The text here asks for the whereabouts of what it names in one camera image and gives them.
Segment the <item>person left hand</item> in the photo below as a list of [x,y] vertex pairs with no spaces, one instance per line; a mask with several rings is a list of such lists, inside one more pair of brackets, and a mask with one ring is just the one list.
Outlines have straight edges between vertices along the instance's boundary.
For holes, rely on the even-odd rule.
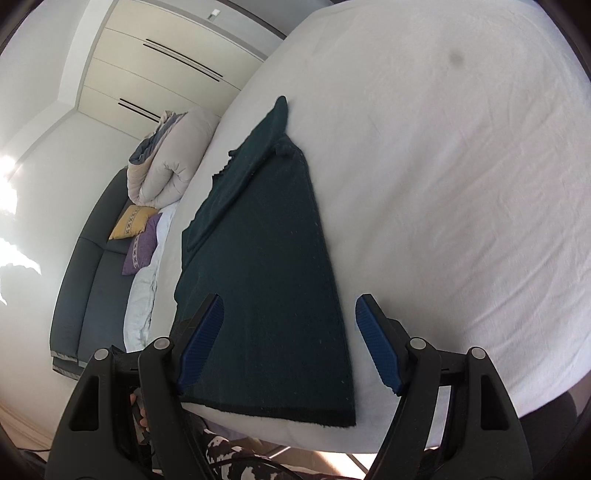
[[138,389],[130,394],[130,403],[137,441],[141,445],[148,444],[150,440],[149,428],[147,426],[145,409],[142,407],[141,396]]

